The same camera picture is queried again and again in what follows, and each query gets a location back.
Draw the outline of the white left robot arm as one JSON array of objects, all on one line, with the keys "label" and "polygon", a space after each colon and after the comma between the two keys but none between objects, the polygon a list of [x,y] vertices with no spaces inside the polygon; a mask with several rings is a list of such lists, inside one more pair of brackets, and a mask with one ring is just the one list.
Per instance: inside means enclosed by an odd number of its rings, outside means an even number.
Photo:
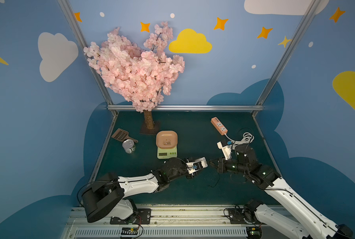
[{"label": "white left robot arm", "polygon": [[173,157],[165,161],[161,168],[144,176],[123,177],[107,173],[88,184],[81,194],[87,221],[95,223],[108,215],[121,220],[133,219],[137,216],[137,210],[128,197],[161,192],[172,181],[183,176],[191,179],[207,166],[204,157],[193,161]]}]

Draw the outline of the orange power strip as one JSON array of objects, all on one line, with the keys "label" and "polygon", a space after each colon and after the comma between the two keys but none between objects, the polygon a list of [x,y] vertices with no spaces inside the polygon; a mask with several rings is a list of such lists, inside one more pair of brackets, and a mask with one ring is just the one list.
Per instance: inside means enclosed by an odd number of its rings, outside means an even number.
[{"label": "orange power strip", "polygon": [[224,126],[224,124],[217,117],[213,117],[211,119],[211,123],[221,135],[227,134],[228,129]]}]

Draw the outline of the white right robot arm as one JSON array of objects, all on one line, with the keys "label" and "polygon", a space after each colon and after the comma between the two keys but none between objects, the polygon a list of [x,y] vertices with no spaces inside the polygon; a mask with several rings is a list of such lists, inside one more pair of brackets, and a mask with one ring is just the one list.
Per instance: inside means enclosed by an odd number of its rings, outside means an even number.
[{"label": "white right robot arm", "polygon": [[353,231],[345,224],[336,224],[297,194],[272,167],[260,164],[247,144],[233,146],[229,141],[217,144],[223,157],[215,168],[219,173],[243,174],[247,181],[279,202],[293,217],[290,219],[259,200],[251,200],[242,209],[229,215],[235,222],[250,225],[266,224],[290,239],[351,239]]}]

